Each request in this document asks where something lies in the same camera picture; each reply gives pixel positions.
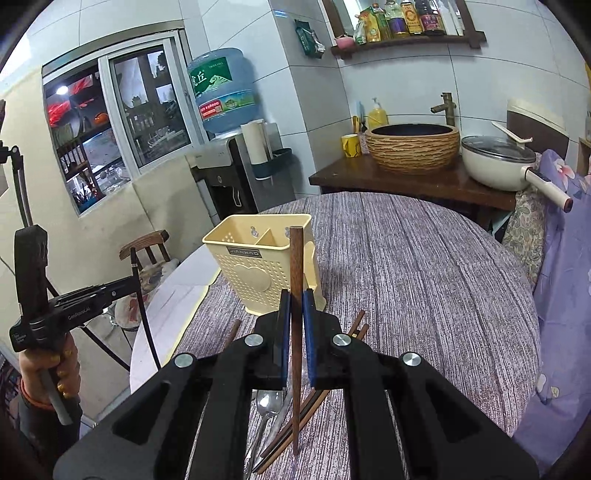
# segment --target wall shelf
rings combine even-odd
[[[361,53],[366,50],[375,50],[377,48],[396,47],[398,45],[426,45],[433,43],[465,43],[469,44],[471,48],[480,48],[480,44],[486,42],[486,35],[484,32],[476,31],[476,38],[478,39],[478,46],[475,45],[472,38],[467,34],[459,35],[414,35],[403,38],[393,38],[392,40],[383,40],[376,42],[367,42],[363,45],[355,45],[352,48],[339,48],[334,46],[330,49],[335,57],[340,57],[347,60],[353,56],[354,53]]]

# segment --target utensil holder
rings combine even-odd
[[[222,274],[246,311],[263,315],[279,308],[281,290],[290,288],[291,226],[304,228],[304,289],[312,288],[323,310],[311,215],[231,215],[203,237]]]

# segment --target green snack bag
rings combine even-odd
[[[316,32],[311,29],[308,22],[295,20],[295,31],[300,39],[301,46],[304,48],[304,53],[307,57],[315,59],[322,58],[326,51],[326,47],[318,40]]]

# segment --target white tile wall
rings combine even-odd
[[[287,56],[287,62],[290,66],[310,66],[310,67],[335,67],[339,64],[332,53],[330,53],[331,36],[326,24],[319,20],[313,20],[311,18],[302,17],[301,15],[294,14],[279,14],[275,11],[275,23],[277,30],[281,37],[281,43]],[[296,24],[294,20],[302,20],[308,22],[310,27],[318,35],[320,42],[326,47],[326,52],[322,55],[321,59],[314,59],[307,57],[304,54],[304,49],[301,46],[300,40],[296,33]]]
[[[216,2],[217,0],[197,0],[197,4],[199,6],[199,10],[201,10],[201,14],[204,15],[211,7],[215,5]]]
[[[566,131],[571,140],[585,137],[585,118],[591,111],[591,92],[572,80],[560,79],[560,93],[564,108]]]
[[[212,50],[271,10],[268,0],[218,0],[203,14]]]
[[[369,112],[375,96],[388,115],[429,115],[431,107],[442,102],[442,92],[451,92],[457,99],[449,55],[362,63],[341,72],[351,112],[358,100]]]
[[[306,130],[350,118],[339,69],[290,67]]]
[[[178,2],[109,0],[80,12],[80,44],[129,28],[180,19]]]
[[[501,59],[531,65],[558,73],[544,20],[519,10],[487,4],[470,4],[477,30],[486,34],[481,50],[464,44],[451,44],[452,55]]]
[[[538,7],[538,11],[540,12],[540,15],[542,15],[542,17],[544,17],[547,20],[552,20],[553,22],[559,23],[558,20],[556,20],[554,14],[550,11],[550,9],[547,6],[538,1],[536,1],[535,4]]]
[[[281,137],[281,142],[285,148],[290,148],[296,157],[296,161],[290,168],[294,192],[319,194],[320,188],[310,185],[308,181],[308,177],[316,173],[308,134],[284,135]]]
[[[340,137],[352,133],[353,124],[350,118],[308,132],[315,171],[319,171],[343,157]]]
[[[472,4],[488,4],[488,5],[499,5],[500,7],[510,7],[530,14],[540,16],[541,13],[537,8],[538,2],[536,0],[468,0],[468,10],[472,14]]]
[[[554,49],[558,73],[574,82],[589,87],[589,80],[585,71],[585,60],[569,34],[559,23],[550,20],[544,22]]]
[[[280,135],[306,131],[289,68],[257,80],[255,87],[261,97],[265,120],[277,123]]]
[[[78,25],[80,12],[68,15],[29,36],[31,55],[36,65],[50,60],[80,46]]]
[[[221,45],[242,50],[254,68],[255,80],[287,67],[279,32],[270,11]]]
[[[269,0],[273,10],[315,18],[325,22],[319,2],[322,0]]]
[[[196,59],[198,56],[210,51],[211,49],[209,48],[201,15],[198,17],[184,18],[183,22],[192,58]]]
[[[497,122],[503,127],[506,127],[506,122]],[[483,120],[482,118],[462,117],[461,126],[462,137],[469,137],[471,135],[490,135],[491,137],[502,137],[504,134],[494,127],[490,120]]]
[[[452,62],[462,116],[504,122],[509,98],[521,98],[563,116],[560,77],[555,73],[484,58],[454,56]]]
[[[569,141],[569,149],[566,152],[566,158],[564,161],[570,168],[577,171],[577,163],[579,162],[579,142]]]
[[[78,11],[80,11],[80,0],[53,0],[34,20],[27,33],[33,35],[53,22]]]

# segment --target human hand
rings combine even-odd
[[[64,398],[73,398],[80,391],[78,349],[70,333],[66,335],[61,354],[50,350],[27,349],[18,355],[18,363],[25,394],[35,402],[50,405],[49,395],[38,374],[44,369],[57,367],[57,375],[60,377],[57,389]]]

